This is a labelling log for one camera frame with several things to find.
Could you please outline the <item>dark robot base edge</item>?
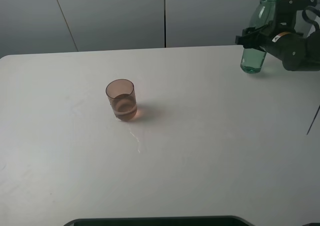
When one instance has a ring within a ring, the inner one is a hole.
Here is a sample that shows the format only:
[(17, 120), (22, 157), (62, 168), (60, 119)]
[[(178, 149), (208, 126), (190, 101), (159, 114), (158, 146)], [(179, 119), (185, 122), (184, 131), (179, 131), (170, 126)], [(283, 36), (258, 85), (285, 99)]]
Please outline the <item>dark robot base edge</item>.
[(134, 217), (134, 218), (87, 218), (75, 219), (66, 225), (110, 225), (110, 226), (149, 226), (149, 225), (251, 225), (237, 216), (185, 216), (185, 217)]

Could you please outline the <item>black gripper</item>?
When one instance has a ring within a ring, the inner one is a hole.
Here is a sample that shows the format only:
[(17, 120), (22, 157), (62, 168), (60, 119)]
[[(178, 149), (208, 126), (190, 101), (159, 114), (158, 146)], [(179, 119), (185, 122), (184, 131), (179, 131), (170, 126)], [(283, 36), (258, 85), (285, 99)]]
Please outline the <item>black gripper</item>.
[(282, 61), (287, 71), (320, 70), (320, 32), (302, 36), (281, 32), (271, 38), (272, 27), (246, 28), (241, 36), (235, 37), (235, 44), (244, 49), (266, 51)]

